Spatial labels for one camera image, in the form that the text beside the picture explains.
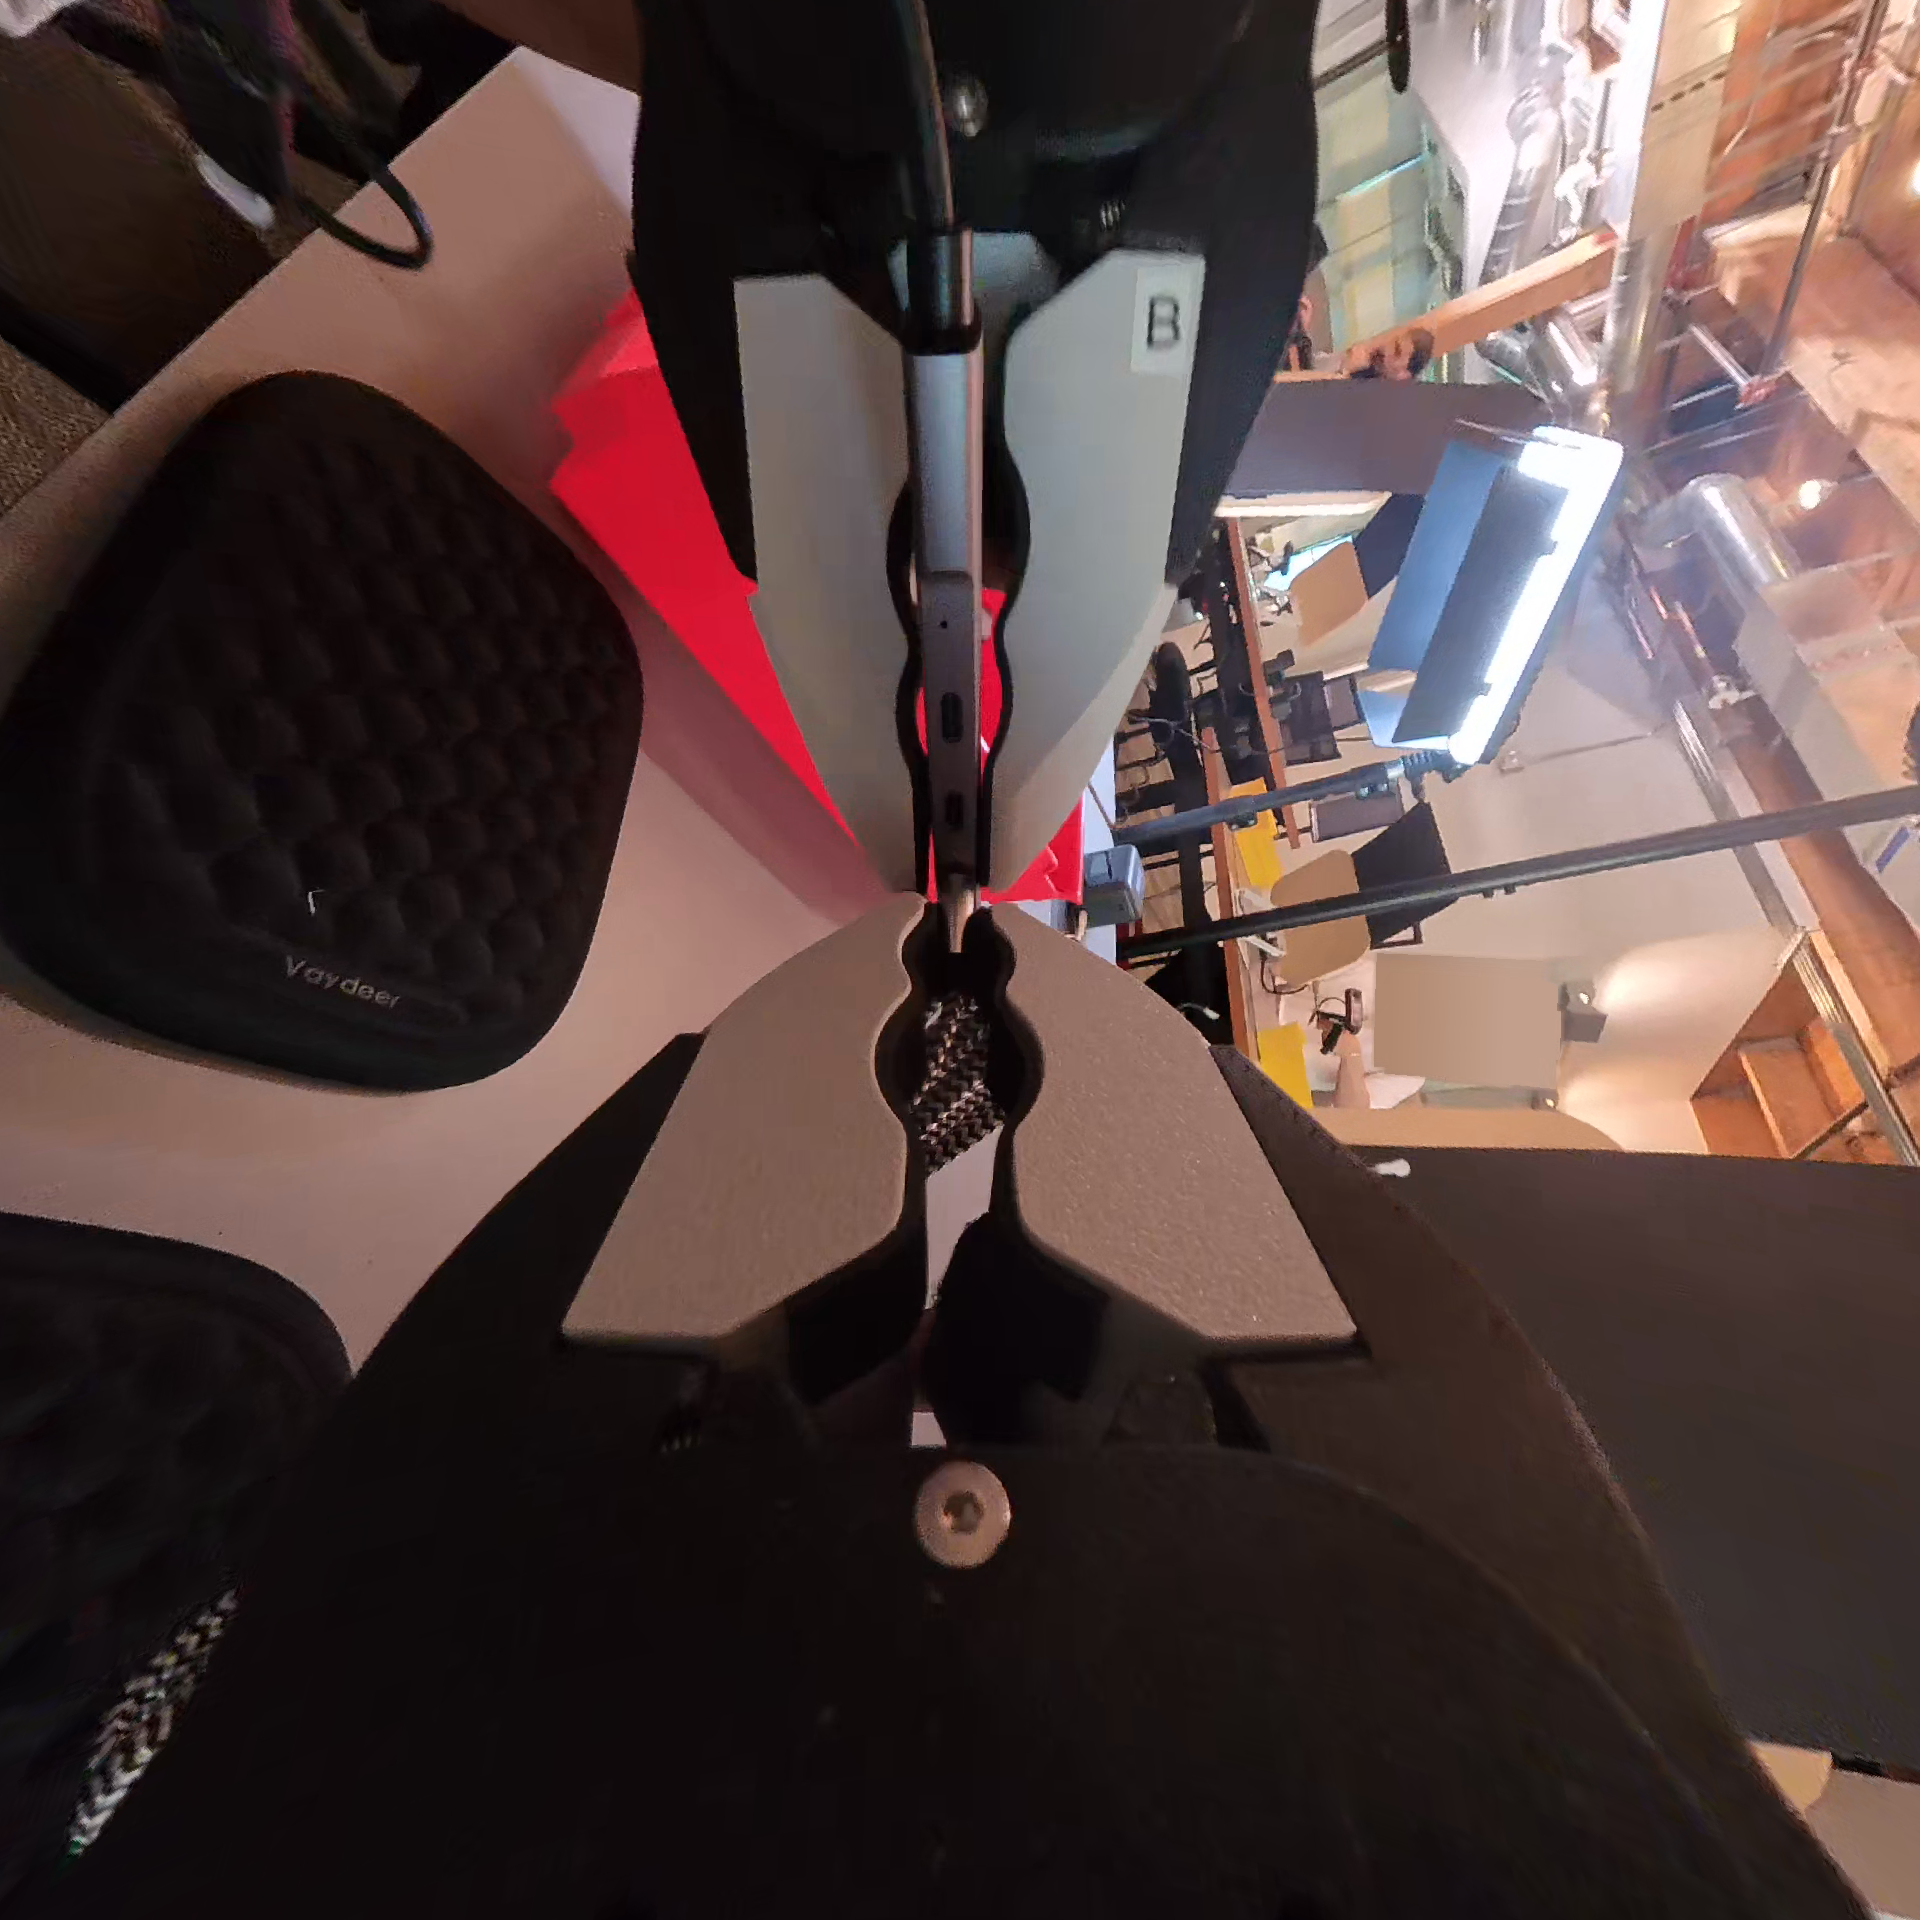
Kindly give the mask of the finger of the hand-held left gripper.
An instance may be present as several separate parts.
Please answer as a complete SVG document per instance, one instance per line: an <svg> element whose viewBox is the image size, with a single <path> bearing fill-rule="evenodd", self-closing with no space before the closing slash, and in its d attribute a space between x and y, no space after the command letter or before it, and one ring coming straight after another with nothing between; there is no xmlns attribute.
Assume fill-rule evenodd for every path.
<svg viewBox="0 0 1920 1920"><path fill-rule="evenodd" d="M1027 562L998 625L990 895L1078 811L1164 634L1202 285L1200 255L1118 250L1008 331L1000 432Z"/></svg>
<svg viewBox="0 0 1920 1920"><path fill-rule="evenodd" d="M734 285L755 624L844 827L894 895L918 877L890 525L908 480L900 345L825 278Z"/></svg>

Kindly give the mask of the red bin with black divider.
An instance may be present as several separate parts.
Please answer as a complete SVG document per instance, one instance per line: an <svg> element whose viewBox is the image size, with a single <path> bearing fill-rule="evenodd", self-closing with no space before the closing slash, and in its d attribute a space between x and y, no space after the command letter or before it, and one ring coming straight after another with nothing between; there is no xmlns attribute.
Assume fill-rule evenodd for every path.
<svg viewBox="0 0 1920 1920"><path fill-rule="evenodd" d="M694 462L690 432L670 394L661 352L635 292L621 295L610 310L595 345L564 380L554 414L570 442L552 480L557 501L680 637L728 702L780 754L784 765L802 781L808 797L847 830L811 765L801 727L758 634L755 562L734 561L722 540L717 507ZM885 534L885 562L908 644L898 700L900 750L908 740L920 754L925 728L918 620L914 610L898 600L911 561L911 502L907 495L908 480ZM902 761L918 815L914 758L902 751ZM918 851L920 895L932 900L937 895L932 845L920 820Z"/></svg>

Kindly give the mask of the grey metal usb hub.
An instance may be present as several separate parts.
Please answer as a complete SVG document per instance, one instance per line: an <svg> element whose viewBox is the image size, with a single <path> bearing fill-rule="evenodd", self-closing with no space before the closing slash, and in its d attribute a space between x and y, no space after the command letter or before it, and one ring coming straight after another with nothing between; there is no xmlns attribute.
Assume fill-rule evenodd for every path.
<svg viewBox="0 0 1920 1920"><path fill-rule="evenodd" d="M935 897L948 951L981 907L981 588L987 385L981 340L902 360L924 664L925 797Z"/></svg>

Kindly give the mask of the studio light panel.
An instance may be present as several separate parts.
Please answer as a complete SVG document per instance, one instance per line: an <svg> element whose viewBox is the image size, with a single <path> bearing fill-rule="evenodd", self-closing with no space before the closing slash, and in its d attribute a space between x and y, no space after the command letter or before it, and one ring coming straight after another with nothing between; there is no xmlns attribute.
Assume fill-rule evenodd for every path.
<svg viewBox="0 0 1920 1920"><path fill-rule="evenodd" d="M1450 440L1360 674L1374 745L1450 772L1501 754L1577 610L1622 462L1621 440L1558 422Z"/></svg>

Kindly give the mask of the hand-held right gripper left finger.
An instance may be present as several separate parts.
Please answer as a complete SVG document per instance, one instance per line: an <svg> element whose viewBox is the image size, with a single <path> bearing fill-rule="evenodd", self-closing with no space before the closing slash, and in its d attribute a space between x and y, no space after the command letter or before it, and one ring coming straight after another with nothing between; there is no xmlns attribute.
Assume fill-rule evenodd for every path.
<svg viewBox="0 0 1920 1920"><path fill-rule="evenodd" d="M907 1351L925 1164L894 1071L924 917L920 897L885 897L712 1020L570 1302L570 1342L770 1370L808 1405Z"/></svg>

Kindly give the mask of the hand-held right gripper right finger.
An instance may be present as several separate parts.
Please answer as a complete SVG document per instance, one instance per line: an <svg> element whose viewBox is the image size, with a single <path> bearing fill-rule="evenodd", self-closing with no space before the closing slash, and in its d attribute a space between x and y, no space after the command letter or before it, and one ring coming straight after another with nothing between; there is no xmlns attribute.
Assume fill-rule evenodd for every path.
<svg viewBox="0 0 1920 1920"><path fill-rule="evenodd" d="M1015 910L1017 1098L970 1232L974 1414L1118 1414L1231 1360L1360 1358L1360 1328L1210 1044Z"/></svg>

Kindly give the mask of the black light stand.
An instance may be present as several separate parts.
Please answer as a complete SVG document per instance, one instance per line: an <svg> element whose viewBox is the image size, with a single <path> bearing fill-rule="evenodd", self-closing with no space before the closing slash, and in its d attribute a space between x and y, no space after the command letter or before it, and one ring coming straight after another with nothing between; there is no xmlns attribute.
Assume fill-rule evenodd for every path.
<svg viewBox="0 0 1920 1920"><path fill-rule="evenodd" d="M1900 824L1912 818L1917 818L1917 782L1844 801L1820 801L1794 810L1770 810L1731 820L1712 820L1694 830L1672 830L1662 834L1647 834L1607 845L1551 851L1542 858L1468 870L1431 881L1370 887L1354 895L1272 907L1257 914L1230 917L1207 925L1132 935L1118 942L1118 964L1158 964L1187 950L1254 940L1350 917L1430 917L1431 912L1441 912L1457 900L1511 897L1530 887L1548 887L1558 881L1597 877L1627 870L1631 871L1718 851L1747 851L1751 845L1781 845L1812 834L1838 834L1844 830Z"/></svg>

